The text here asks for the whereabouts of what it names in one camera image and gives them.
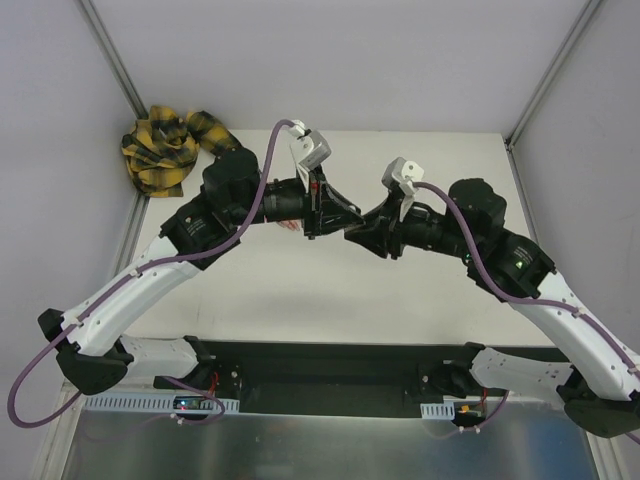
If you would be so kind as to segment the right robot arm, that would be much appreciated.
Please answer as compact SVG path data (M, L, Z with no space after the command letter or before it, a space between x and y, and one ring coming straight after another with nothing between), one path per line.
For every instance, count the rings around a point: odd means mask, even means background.
M381 258L398 259L412 247L462 260L478 287L531 321L565 357L532 360L480 346L450 369L452 387L466 395L484 387L533 397L593 435L637 440L638 354L578 299L537 243L505 228L507 202L488 183L463 179L447 192L420 186L445 203L444 213L422 203L403 211L392 187L345 239Z

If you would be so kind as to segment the mannequin hand with painted nails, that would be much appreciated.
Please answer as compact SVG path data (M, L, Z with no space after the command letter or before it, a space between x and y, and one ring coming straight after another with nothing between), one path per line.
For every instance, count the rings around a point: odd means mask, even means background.
M280 227L283 227L287 230L293 231L293 232L300 232L302 230L302 226L301 223L299 221L296 220L285 220L285 221L281 221L278 223L278 225Z

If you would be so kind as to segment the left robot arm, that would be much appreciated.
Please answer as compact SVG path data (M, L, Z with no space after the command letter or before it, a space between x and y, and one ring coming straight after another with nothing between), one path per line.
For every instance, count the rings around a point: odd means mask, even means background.
M313 239L363 222L361 211L330 186L322 168L268 183L260 191L257 157L246 148L224 153L203 171L199 194L161 227L146 250L85 304L65 312L48 309L38 323L48 340L64 329L56 347L64 377L85 395L105 392L125 378L173 377L204 387L210 357L193 336L136 338L126 330L174 288L206 270L216 257L203 252L236 233L253 205L254 223L301 221Z

